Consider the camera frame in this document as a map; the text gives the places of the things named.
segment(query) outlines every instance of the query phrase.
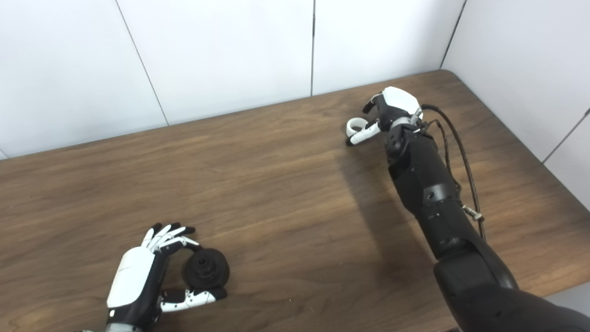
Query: cable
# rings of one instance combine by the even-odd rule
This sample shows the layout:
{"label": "cable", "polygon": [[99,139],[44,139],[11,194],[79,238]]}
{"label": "cable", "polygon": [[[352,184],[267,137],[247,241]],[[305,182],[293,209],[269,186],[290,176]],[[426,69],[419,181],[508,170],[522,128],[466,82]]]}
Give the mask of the cable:
{"label": "cable", "polygon": [[[440,116],[442,116],[442,118],[447,123],[448,127],[451,129],[451,132],[453,133],[453,136],[455,137],[455,141],[457,141],[457,145],[459,146],[459,151],[461,151],[461,157],[463,158],[463,164],[465,165],[467,179],[469,180],[469,186],[471,187],[471,196],[473,198],[473,205],[474,205],[475,211],[477,213],[481,213],[479,199],[477,197],[476,184],[475,184],[475,181],[473,180],[473,173],[471,172],[469,160],[467,159],[467,153],[465,152],[465,148],[463,147],[463,142],[461,141],[461,138],[459,137],[459,133],[455,129],[455,126],[451,122],[451,119],[449,119],[448,116],[440,108],[438,108],[434,105],[430,105],[430,104],[422,104],[421,107],[423,110],[429,109],[429,110],[433,110],[434,112],[437,112]],[[446,140],[446,137],[444,135],[444,131],[442,130],[442,128],[441,128],[441,132],[443,132],[442,137],[444,138],[445,149],[447,149],[448,144],[447,144],[447,140]],[[477,219],[477,224],[478,224],[480,236],[483,240],[485,240],[486,239],[486,232],[483,227],[483,222],[484,222],[483,217],[480,217],[479,219]]]}
{"label": "cable", "polygon": [[459,195],[459,197],[461,197],[461,191],[463,188],[462,188],[461,184],[455,179],[455,176],[453,176],[453,171],[451,170],[451,158],[449,157],[449,154],[448,154],[447,134],[444,131],[443,125],[441,124],[441,122],[438,119],[434,119],[431,122],[426,123],[426,125],[424,126],[424,131],[427,131],[428,128],[430,128],[430,126],[433,123],[436,123],[438,129],[440,129],[440,131],[441,131],[442,141],[444,143],[444,160],[447,165],[447,170],[448,170],[448,173],[451,175],[451,178],[453,178],[453,181],[455,182],[455,186],[457,187],[457,194]]}

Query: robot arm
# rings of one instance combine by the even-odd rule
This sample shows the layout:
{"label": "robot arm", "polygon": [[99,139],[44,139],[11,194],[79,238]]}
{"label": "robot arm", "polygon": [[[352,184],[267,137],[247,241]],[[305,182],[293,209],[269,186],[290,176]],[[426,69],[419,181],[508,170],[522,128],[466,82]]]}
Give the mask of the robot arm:
{"label": "robot arm", "polygon": [[[393,87],[373,97],[386,132],[389,175],[404,207],[418,220],[437,259],[434,275],[464,332],[590,331],[590,318],[518,290],[514,277],[475,231],[433,138],[420,121],[423,105]],[[356,141],[352,133],[347,140]]]}

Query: tabletop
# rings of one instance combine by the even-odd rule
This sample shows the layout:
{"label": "tabletop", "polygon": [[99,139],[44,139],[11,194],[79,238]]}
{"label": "tabletop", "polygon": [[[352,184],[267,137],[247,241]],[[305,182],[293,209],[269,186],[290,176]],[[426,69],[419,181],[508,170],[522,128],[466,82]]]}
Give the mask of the tabletop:
{"label": "tabletop", "polygon": [[[439,70],[0,161],[0,330],[104,328],[119,260],[156,222],[195,227],[194,239],[226,255],[231,276],[228,298],[165,314],[155,331],[454,326],[432,254],[389,178],[382,138],[345,146],[346,121],[387,86],[453,120],[489,244],[521,289],[545,296],[590,281],[590,213]],[[165,288],[183,287],[187,258],[173,256]]]}

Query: black spool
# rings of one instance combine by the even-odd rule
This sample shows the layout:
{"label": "black spool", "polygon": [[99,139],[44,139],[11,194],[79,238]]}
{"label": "black spool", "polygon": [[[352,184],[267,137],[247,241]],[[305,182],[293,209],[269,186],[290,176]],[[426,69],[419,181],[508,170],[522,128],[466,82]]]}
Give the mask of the black spool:
{"label": "black spool", "polygon": [[223,288],[230,278],[230,266],[219,250],[208,248],[195,252],[186,262],[182,274],[192,289]]}

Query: robotic hand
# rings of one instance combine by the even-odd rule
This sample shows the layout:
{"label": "robotic hand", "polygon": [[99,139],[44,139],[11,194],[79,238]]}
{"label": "robotic hand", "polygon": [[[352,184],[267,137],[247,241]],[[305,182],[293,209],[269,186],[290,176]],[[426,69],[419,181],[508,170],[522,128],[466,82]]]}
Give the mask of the robotic hand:
{"label": "robotic hand", "polygon": [[[227,296],[223,287],[230,268],[225,257],[185,237],[194,232],[193,227],[179,223],[165,227],[158,223],[147,231],[140,246],[123,255],[107,298],[105,332],[143,332],[161,313],[197,307]],[[182,248],[194,252],[183,268],[189,289],[160,292],[170,256]]]}
{"label": "robotic hand", "polygon": [[362,112],[368,114],[375,106],[379,110],[376,119],[369,122],[363,118],[352,118],[346,123],[346,145],[357,145],[380,132],[388,132],[390,128],[404,123],[415,124],[422,119],[422,108],[418,104],[418,99],[397,87],[386,87],[382,92],[372,96]]}

